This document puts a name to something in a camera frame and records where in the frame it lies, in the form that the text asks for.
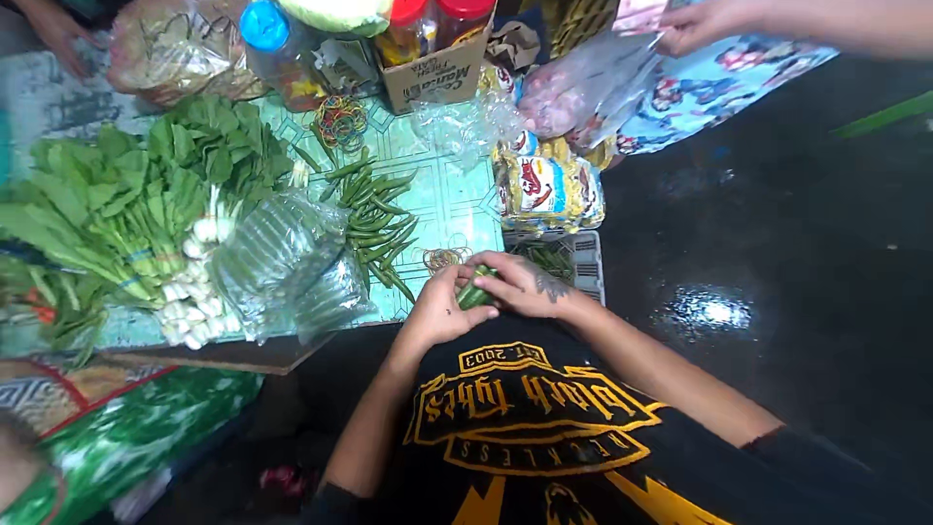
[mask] colorful rubber bands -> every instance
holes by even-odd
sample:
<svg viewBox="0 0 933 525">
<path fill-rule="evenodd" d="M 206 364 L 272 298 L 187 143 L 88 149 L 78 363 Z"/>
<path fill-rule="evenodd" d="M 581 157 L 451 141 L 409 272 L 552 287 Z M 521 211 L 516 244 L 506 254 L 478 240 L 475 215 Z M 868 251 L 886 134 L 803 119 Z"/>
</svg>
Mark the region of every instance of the colorful rubber bands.
<svg viewBox="0 0 933 525">
<path fill-rule="evenodd" d="M 366 109 L 352 96 L 330 95 L 317 109 L 317 126 L 328 148 L 340 147 L 346 153 L 363 148 L 363 134 L 369 128 Z"/>
<path fill-rule="evenodd" d="M 473 250 L 467 247 L 426 249 L 421 260 L 433 276 L 441 268 L 463 264 L 472 254 Z"/>
</svg>

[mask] wet floor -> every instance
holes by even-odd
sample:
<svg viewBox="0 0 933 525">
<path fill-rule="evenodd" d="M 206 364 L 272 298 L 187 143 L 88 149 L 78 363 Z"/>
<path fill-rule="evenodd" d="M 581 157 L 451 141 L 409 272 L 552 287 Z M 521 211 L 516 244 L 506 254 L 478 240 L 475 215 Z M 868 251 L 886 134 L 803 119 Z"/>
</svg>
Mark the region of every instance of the wet floor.
<svg viewBox="0 0 933 525">
<path fill-rule="evenodd" d="M 610 309 L 790 424 L 933 494 L 933 115 L 828 131 L 933 66 L 841 57 L 604 176 Z"/>
</svg>

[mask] plastic bottle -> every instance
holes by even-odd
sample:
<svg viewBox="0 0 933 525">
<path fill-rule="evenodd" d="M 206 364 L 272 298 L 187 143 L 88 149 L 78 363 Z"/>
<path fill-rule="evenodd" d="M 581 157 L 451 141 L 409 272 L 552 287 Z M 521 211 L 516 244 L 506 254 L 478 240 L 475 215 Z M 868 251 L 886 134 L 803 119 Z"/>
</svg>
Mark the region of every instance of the plastic bottle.
<svg viewBox="0 0 933 525">
<path fill-rule="evenodd" d="M 438 49 L 448 48 L 482 33 L 493 14 L 495 0 L 437 0 Z"/>
<path fill-rule="evenodd" d="M 374 38 L 383 65 L 406 64 L 434 50 L 438 27 L 428 0 L 395 0 L 389 27 Z"/>
<path fill-rule="evenodd" d="M 311 65 L 314 39 L 300 22 L 274 2 L 258 0 L 240 17 L 249 68 L 279 94 L 290 111 L 317 109 L 327 97 L 326 83 Z"/>
</svg>

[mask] cardboard box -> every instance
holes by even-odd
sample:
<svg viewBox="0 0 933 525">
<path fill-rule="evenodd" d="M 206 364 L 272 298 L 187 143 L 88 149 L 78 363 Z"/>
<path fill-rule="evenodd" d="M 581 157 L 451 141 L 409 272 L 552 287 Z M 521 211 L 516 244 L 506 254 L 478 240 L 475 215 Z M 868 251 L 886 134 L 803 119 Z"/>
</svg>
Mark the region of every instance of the cardboard box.
<svg viewBox="0 0 933 525">
<path fill-rule="evenodd" d="M 412 100 L 451 103 L 473 98 L 480 82 L 482 55 L 492 31 L 490 18 L 486 29 L 466 42 L 389 68 L 383 68 L 382 61 L 377 61 L 395 114 L 411 111 Z"/>
</svg>

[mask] person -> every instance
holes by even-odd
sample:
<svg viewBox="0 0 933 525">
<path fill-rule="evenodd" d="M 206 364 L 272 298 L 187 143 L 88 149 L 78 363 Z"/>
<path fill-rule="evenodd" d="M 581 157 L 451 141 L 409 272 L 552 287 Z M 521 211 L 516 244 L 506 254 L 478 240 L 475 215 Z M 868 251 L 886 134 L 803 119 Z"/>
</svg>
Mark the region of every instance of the person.
<svg viewBox="0 0 933 525">
<path fill-rule="evenodd" d="M 761 33 L 899 59 L 933 58 L 927 0 L 708 0 L 661 17 L 659 49 L 684 56 L 727 36 Z"/>
<path fill-rule="evenodd" d="M 86 78 L 88 67 L 75 51 L 75 40 L 84 39 L 98 49 L 104 45 L 54 0 L 10 0 L 33 27 L 36 36 L 55 54 L 75 78 Z"/>
<path fill-rule="evenodd" d="M 475 284 L 494 305 L 462 311 Z M 306 523 L 909 522 L 876 480 L 524 258 L 424 286 Z"/>
</svg>

